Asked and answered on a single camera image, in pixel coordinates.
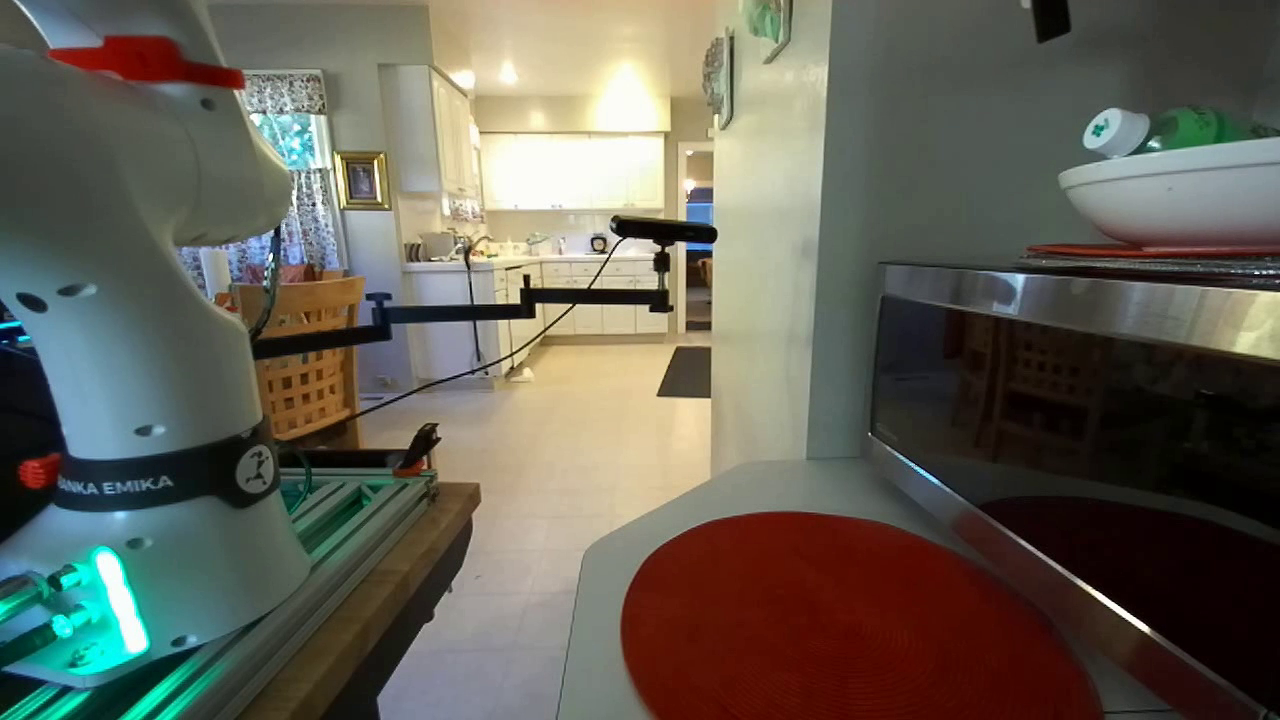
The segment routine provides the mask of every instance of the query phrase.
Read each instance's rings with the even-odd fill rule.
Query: white cabinet
[[[614,257],[590,285],[601,259],[542,259],[542,287],[655,287],[649,257]],[[655,336],[670,330],[670,311],[644,303],[576,303],[549,336]]]
[[[478,134],[472,100],[427,64],[378,64],[393,194],[478,196]]]
[[[485,138],[485,209],[662,209],[662,138]]]
[[[538,265],[502,269],[497,275],[497,300],[499,303],[519,303],[524,275],[529,275],[529,285],[538,285],[542,272],[538,272]],[[535,347],[538,330],[542,330],[538,311],[530,322],[502,322],[499,339],[502,339],[502,356],[511,356],[506,367],[529,359],[529,353]]]
[[[403,300],[406,303],[469,303],[469,297],[476,297],[476,303],[497,303],[497,272],[490,269],[476,269],[472,279],[458,265],[450,269],[432,269],[432,272],[410,272],[403,285]],[[502,336],[499,326],[485,322],[485,326],[406,326],[406,364],[410,364],[410,381],[427,384],[427,381],[447,381],[458,374],[472,374],[478,364],[490,364],[502,356]]]
[[[422,265],[403,279],[403,303],[519,303],[519,285],[538,285],[538,265]],[[502,378],[530,353],[530,322],[458,322],[458,326],[406,326],[410,381],[444,381],[489,364],[478,378]]]

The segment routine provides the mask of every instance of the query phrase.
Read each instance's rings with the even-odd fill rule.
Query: oven
[[[1280,713],[1280,287],[886,265],[873,457],[1187,717]]]

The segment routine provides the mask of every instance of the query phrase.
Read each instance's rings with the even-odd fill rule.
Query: kitchen counter
[[[629,584],[644,564],[644,555],[669,543],[670,535],[704,522],[738,515],[738,511],[864,515],[864,522],[906,529],[925,541],[934,541],[975,561],[945,525],[934,525],[925,509],[903,499],[868,460],[772,460],[772,465],[730,467],[690,490],[689,497],[623,525],[620,534],[596,541],[585,554],[564,683],[559,683],[559,720],[596,720],[596,717],[644,720],[649,717],[631,692],[629,665],[620,651],[620,608],[623,608]],[[1078,665],[1097,682],[1097,692],[1108,717],[1144,717],[1144,720],[1175,717],[1158,695],[1139,688],[1108,658],[1097,658],[1078,641],[1072,641],[1072,649],[1078,651]]]
[[[623,250],[613,254],[613,259],[651,259],[651,250]],[[601,265],[602,257],[590,254],[559,254],[559,257],[472,257],[476,272],[499,272],[499,269],[519,269],[519,265]],[[422,265],[403,265],[406,275],[422,275],[422,272],[462,272],[462,259],[422,259]]]

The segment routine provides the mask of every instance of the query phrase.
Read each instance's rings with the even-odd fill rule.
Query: green light
[[[88,608],[72,608],[72,612],[47,615],[47,629],[61,641],[75,636],[88,625],[96,625],[96,615]]]
[[[114,615],[123,651],[128,651],[128,658],[146,651],[150,641],[146,641],[146,629],[143,629],[143,620],[141,620],[141,612],[134,612],[134,595],[132,595],[132,590],[128,590],[128,576],[123,576],[118,555],[114,555],[112,550],[96,550],[96,554],[92,554],[92,569],[96,569],[96,576],[99,576],[104,590],[107,590],[107,603],[112,603],[112,615]]]
[[[0,602],[0,625],[6,625],[13,615],[28,612],[33,603],[43,602],[43,584],[36,576],[13,579],[20,590],[6,590]]]

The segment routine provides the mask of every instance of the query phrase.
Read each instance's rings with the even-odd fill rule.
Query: tiled floor
[[[542,346],[524,381],[427,391],[365,444],[439,423],[439,481],[476,481],[469,564],[378,695],[388,720],[552,720],[585,550],[708,481],[713,405],[659,399],[651,346]]]

